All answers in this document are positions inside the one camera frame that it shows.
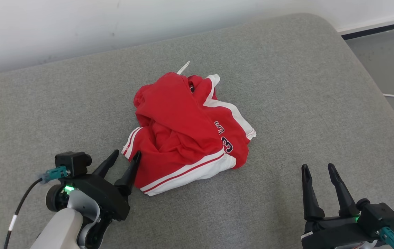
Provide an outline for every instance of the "black cable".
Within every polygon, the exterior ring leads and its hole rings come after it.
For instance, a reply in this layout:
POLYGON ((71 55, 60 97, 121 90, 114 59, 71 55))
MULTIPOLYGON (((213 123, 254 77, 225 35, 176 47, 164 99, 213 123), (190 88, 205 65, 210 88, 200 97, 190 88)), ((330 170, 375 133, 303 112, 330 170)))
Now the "black cable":
POLYGON ((12 228, 14 227, 15 219, 17 219, 18 212, 20 211, 20 208, 23 205, 23 202, 25 202, 25 199, 26 199, 26 197, 28 197, 28 194, 29 194, 29 192, 31 192, 31 189, 35 185, 37 185, 37 183, 40 183, 41 181, 42 181, 42 178, 39 178, 39 180, 37 180, 33 184, 31 184, 31 186, 29 186, 28 190, 25 192, 25 194, 21 198, 21 201, 17 206, 17 210, 15 210, 14 216, 12 216, 11 225, 9 226, 8 234, 6 235, 6 240, 4 241, 4 247, 3 247, 4 249, 8 248, 9 239, 11 238, 12 228))

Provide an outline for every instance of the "red hoodie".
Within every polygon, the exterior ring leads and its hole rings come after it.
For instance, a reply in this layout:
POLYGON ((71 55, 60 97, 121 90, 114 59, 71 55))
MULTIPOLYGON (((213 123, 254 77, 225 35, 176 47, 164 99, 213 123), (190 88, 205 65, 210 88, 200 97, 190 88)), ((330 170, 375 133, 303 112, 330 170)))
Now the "red hoodie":
POLYGON ((167 73, 134 97, 140 123, 121 153, 141 151, 135 186, 156 195, 241 167, 255 130, 233 105, 217 100, 220 77, 167 73))

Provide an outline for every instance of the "green led light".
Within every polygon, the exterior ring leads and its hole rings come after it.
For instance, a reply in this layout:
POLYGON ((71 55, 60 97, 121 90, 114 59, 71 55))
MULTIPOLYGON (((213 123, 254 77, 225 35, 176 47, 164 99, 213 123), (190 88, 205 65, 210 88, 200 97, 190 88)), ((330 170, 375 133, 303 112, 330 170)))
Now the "green led light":
POLYGON ((64 187, 64 191, 67 193, 67 194, 69 194, 71 191, 73 191, 75 188, 74 187, 71 187, 71 186, 65 186, 64 187))

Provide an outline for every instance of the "red stripe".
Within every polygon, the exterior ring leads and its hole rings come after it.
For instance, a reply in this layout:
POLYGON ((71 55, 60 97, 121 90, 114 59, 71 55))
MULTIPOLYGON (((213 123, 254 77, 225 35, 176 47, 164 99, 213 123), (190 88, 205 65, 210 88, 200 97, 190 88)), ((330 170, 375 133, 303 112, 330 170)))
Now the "red stripe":
POLYGON ((129 139, 128 148, 126 148, 125 152, 123 153, 124 156, 126 156, 126 152, 128 152, 129 147, 131 147, 132 137, 133 137, 134 134, 135 134, 138 130, 140 130, 140 129, 141 129, 141 127, 139 127, 139 129, 135 129, 134 132, 132 133, 131 138, 129 139))
POLYGON ((222 158, 222 156, 224 156, 224 153, 223 153, 221 156, 219 156, 219 157, 217 157, 217 158, 214 158, 214 159, 212 159, 212 160, 210 160, 210 161, 208 161, 208 162, 205 162, 205 163, 202 163, 202 164, 200 164, 200 165, 197 165, 197 166, 195 166, 194 168, 191 168, 191 169, 189 169, 189 170, 187 170, 187 171, 181 173, 180 175, 176 175, 176 176, 171 177, 171 178, 169 178, 169 179, 167 179, 167 180, 164 180, 164 181, 162 181, 161 183, 159 183, 159 184, 157 184, 157 185, 155 185, 155 186, 151 187, 150 189, 148 189, 148 190, 146 190, 146 191, 143 191, 143 192, 146 193, 146 192, 148 192, 148 191, 151 191, 152 189, 158 187, 159 185, 162 185, 163 183, 165 183, 165 182, 167 182, 167 181, 170 181, 170 180, 172 180, 172 179, 174 179, 174 178, 177 178, 177 177, 179 177, 179 176, 181 176, 181 175, 184 175, 184 174, 190 172, 191 170, 194 170, 194 169, 196 169, 196 168, 199 168, 199 167, 201 167, 201 166, 203 166, 203 165, 209 164, 210 162, 213 162, 213 161, 215 161, 215 160, 218 160, 218 159, 222 158))
POLYGON ((255 129, 252 128, 252 132, 249 132, 248 134, 246 134, 246 137, 249 136, 250 134, 253 134, 255 132, 255 129))

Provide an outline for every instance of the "gray fabric surface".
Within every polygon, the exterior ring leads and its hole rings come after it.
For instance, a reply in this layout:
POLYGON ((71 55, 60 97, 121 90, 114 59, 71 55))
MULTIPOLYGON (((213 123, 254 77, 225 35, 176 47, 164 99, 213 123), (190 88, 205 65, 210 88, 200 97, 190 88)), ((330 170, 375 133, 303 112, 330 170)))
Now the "gray fabric surface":
MULTIPOLYGON (((54 155, 85 151, 94 168, 137 126, 135 92, 187 61, 219 74, 220 100, 256 129, 248 162, 154 197, 136 190, 102 248, 301 248, 301 165, 338 214, 327 164, 354 199, 394 209, 394 111, 336 31, 298 14, 0 74, 0 247, 15 208, 54 155)), ((121 156, 107 179, 128 166, 121 156)), ((38 185, 11 249, 29 248, 53 213, 38 185)))

